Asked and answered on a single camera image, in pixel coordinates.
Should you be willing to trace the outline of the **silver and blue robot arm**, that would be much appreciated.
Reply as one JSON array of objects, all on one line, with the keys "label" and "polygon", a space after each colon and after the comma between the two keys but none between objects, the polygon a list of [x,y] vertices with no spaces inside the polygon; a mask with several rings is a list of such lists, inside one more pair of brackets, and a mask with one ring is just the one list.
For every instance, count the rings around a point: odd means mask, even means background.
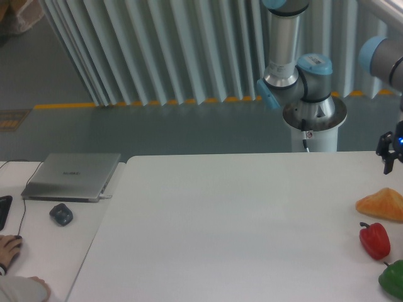
[{"label": "silver and blue robot arm", "polygon": [[[346,105],[331,96],[332,62],[325,55],[307,53],[296,60],[300,19],[309,1],[262,1],[271,13],[269,64],[256,89],[270,109],[283,107],[291,131],[292,152],[336,152],[338,130],[347,117]],[[402,33],[402,1],[358,1],[386,24]],[[402,41],[375,36],[360,49],[361,67],[402,93]],[[375,153],[392,172],[402,162],[402,96],[394,132],[379,138]]]}]

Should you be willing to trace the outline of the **forearm in grey sleeve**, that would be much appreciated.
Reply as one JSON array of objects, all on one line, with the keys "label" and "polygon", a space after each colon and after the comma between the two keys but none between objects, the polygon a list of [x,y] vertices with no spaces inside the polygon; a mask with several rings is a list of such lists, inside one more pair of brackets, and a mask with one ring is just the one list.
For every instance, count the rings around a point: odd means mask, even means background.
[{"label": "forearm in grey sleeve", "polygon": [[1,266],[1,301],[48,301],[49,285],[37,276],[8,276]]}]

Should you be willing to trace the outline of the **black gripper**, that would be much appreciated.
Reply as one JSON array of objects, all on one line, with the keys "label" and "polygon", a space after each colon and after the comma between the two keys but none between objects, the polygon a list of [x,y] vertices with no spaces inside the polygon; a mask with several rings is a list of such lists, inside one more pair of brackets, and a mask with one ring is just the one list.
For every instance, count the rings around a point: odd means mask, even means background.
[{"label": "black gripper", "polygon": [[[384,168],[383,173],[389,174],[393,170],[394,161],[397,158],[403,161],[403,121],[398,122],[395,128],[394,137],[391,131],[380,136],[375,153],[382,158]],[[389,147],[392,143],[394,152],[390,152]]]}]

